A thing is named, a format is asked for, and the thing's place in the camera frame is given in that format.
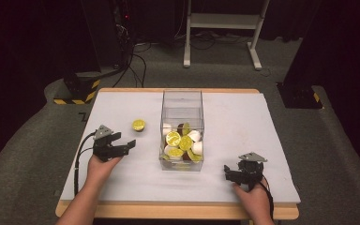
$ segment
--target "gray carpet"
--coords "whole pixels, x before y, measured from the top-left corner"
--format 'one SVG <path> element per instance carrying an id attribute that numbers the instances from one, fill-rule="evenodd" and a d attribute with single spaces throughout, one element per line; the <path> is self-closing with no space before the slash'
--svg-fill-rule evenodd
<path id="1" fill-rule="evenodd" d="M 199 48 L 207 44 L 193 41 Z M 182 48 L 152 45 L 138 54 L 147 64 L 145 87 L 256 88 L 264 93 L 302 201 L 299 219 L 283 224 L 360 224 L 360 158 L 324 89 L 314 87 L 324 109 L 296 110 L 284 108 L 276 88 L 299 44 L 260 40 L 257 51 L 262 71 L 254 70 L 245 43 L 191 49 L 190 68 L 183 68 Z M 136 51 L 147 47 L 139 46 Z M 143 75 L 140 59 L 135 57 L 131 67 Z M 103 79 L 99 88 L 113 86 L 118 78 Z M 48 103 L 18 130 L 0 154 L 0 224 L 56 221 L 55 206 L 85 126 L 80 113 L 88 115 L 93 107 L 93 103 L 55 105 L 53 96 L 60 82 L 46 87 Z M 117 85 L 134 86 L 130 70 Z"/>

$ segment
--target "forearm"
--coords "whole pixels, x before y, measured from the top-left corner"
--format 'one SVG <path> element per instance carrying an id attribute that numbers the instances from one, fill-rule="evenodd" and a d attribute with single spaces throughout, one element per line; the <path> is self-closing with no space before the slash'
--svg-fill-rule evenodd
<path id="1" fill-rule="evenodd" d="M 98 207 L 99 193 L 99 187 L 84 186 L 56 224 L 91 225 Z"/>
<path id="2" fill-rule="evenodd" d="M 253 220 L 254 225 L 274 225 L 274 221 L 270 217 L 258 218 Z"/>

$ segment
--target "wooden table edge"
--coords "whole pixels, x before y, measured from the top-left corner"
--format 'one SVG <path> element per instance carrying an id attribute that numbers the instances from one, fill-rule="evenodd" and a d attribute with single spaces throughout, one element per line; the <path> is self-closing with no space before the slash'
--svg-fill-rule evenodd
<path id="1" fill-rule="evenodd" d="M 240 88 L 108 88 L 99 89 L 99 92 L 163 92 L 164 90 L 179 91 L 198 91 L 203 93 L 260 93 L 257 89 L 240 89 Z"/>
<path id="2" fill-rule="evenodd" d="M 60 200 L 55 214 L 61 217 L 71 200 Z M 100 202 L 96 218 L 160 218 L 160 219 L 249 219 L 239 203 L 231 202 Z M 296 203 L 275 203 L 274 219 L 299 217 Z"/>

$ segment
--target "human hand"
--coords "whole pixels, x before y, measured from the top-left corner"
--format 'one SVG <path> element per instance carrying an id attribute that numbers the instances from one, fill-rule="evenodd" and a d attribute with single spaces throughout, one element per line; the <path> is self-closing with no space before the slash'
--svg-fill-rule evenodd
<path id="1" fill-rule="evenodd" d="M 121 157 L 115 157 L 107 162 L 103 162 L 97 156 L 92 155 L 87 166 L 87 177 L 84 185 L 101 189 L 108 177 L 110 177 L 111 171 L 121 159 Z"/>
<path id="2" fill-rule="evenodd" d="M 262 180 L 262 184 L 267 187 L 267 181 Z M 247 214 L 256 225 L 274 224 L 270 216 L 270 202 L 264 188 L 257 184 L 250 192 L 245 192 L 236 183 L 232 184 L 235 194 L 244 206 Z"/>

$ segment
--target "shelf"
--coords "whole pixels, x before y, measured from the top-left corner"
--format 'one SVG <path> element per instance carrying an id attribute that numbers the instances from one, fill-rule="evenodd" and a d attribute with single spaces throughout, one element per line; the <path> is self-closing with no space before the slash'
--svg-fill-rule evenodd
<path id="1" fill-rule="evenodd" d="M 190 27 L 256 29 L 259 15 L 192 13 Z"/>

